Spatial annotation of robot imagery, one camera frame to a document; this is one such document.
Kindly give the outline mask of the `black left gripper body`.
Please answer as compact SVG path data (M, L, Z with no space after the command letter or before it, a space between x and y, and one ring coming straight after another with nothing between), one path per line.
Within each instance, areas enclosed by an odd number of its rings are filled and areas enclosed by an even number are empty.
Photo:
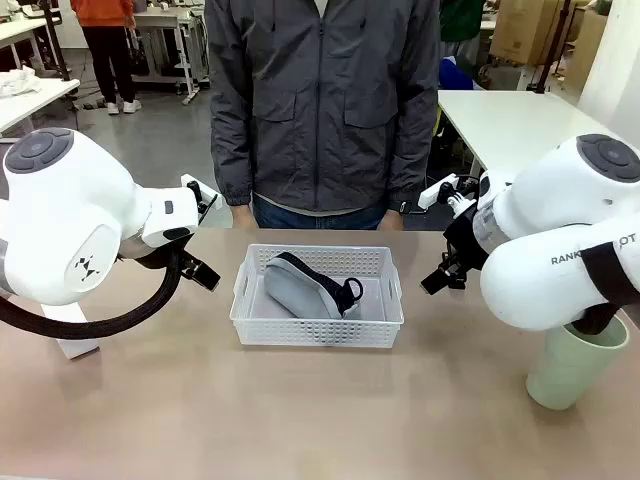
M186 252L184 249L176 250L181 276L186 279L195 279L200 269L201 261Z

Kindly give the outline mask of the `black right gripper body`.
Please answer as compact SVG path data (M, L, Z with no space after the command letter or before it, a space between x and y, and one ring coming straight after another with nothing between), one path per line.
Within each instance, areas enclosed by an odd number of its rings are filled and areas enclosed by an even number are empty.
M473 220L478 209L475 205L468 207L444 231L447 243L447 268L455 267L458 271L480 271L488 258L488 253L480 246L475 237Z

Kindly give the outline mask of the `person's right hand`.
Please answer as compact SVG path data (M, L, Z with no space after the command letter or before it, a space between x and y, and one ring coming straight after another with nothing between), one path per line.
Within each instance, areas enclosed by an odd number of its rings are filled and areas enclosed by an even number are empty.
M232 225L234 228L253 230L258 228L253 212L249 205L232 206Z

